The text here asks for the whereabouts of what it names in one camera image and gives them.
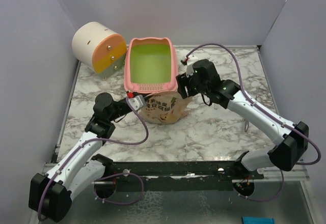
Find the white marble surface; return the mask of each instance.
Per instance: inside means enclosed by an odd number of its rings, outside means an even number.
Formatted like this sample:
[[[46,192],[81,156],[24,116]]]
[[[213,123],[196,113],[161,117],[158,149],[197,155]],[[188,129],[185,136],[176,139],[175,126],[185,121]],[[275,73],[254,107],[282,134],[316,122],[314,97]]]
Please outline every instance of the white marble surface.
[[[190,49],[177,49],[179,60]],[[267,81],[254,48],[233,49],[238,58],[245,89],[268,108],[275,110]],[[238,82],[236,68],[226,51],[216,48],[202,49],[195,53],[200,59],[215,63],[222,79]],[[179,65],[179,73],[185,67]],[[79,140],[93,114],[96,95],[111,93],[115,100],[125,95],[123,70],[104,81],[85,65],[81,65],[70,111],[67,118],[58,161]],[[149,139],[139,146],[106,143],[97,153],[115,161],[185,161],[232,160],[245,150],[272,147],[271,141],[252,124],[244,132],[244,119],[217,106],[208,107],[197,95],[188,106],[189,115],[173,125],[149,124]],[[113,139],[136,142],[144,138],[145,131],[134,114],[116,124]]]

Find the blue object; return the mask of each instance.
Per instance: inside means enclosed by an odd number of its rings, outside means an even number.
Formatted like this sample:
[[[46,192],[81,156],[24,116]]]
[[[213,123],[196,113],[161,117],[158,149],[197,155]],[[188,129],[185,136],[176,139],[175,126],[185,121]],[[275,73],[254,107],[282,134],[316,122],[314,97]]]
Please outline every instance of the blue object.
[[[243,224],[275,224],[273,218],[242,217]]]

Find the white cylinder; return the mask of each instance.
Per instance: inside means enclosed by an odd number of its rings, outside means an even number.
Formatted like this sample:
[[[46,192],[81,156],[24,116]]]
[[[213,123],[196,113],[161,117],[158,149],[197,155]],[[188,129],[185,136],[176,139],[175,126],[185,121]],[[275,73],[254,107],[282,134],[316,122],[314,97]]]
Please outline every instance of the white cylinder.
[[[127,45],[121,35],[100,23],[90,22],[75,33],[72,51],[95,73],[108,77],[123,66]]]

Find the yellow panel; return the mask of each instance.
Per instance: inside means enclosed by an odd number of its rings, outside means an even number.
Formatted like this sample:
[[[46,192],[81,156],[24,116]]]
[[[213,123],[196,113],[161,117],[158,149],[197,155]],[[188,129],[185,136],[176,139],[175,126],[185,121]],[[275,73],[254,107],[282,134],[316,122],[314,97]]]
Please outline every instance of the yellow panel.
[[[126,54],[127,47],[126,44],[120,43],[115,49],[110,50],[109,54],[101,58],[96,63],[93,63],[94,71],[99,74],[103,70],[105,70],[108,66],[110,66],[114,61],[116,61],[118,58]]]

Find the gray wall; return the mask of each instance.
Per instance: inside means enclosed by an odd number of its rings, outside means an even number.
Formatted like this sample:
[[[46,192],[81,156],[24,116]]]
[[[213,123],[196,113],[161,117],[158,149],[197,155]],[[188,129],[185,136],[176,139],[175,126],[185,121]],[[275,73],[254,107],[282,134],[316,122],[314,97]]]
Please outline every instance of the gray wall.
[[[268,34],[262,60],[280,113],[310,126],[310,138],[324,153],[308,166],[326,220],[326,0],[288,0]],[[314,160],[312,147],[306,160]]]
[[[59,0],[77,27],[98,21],[123,35],[261,45],[285,0]]]
[[[76,68],[74,28],[57,0],[0,0],[0,13],[0,223],[27,223]]]

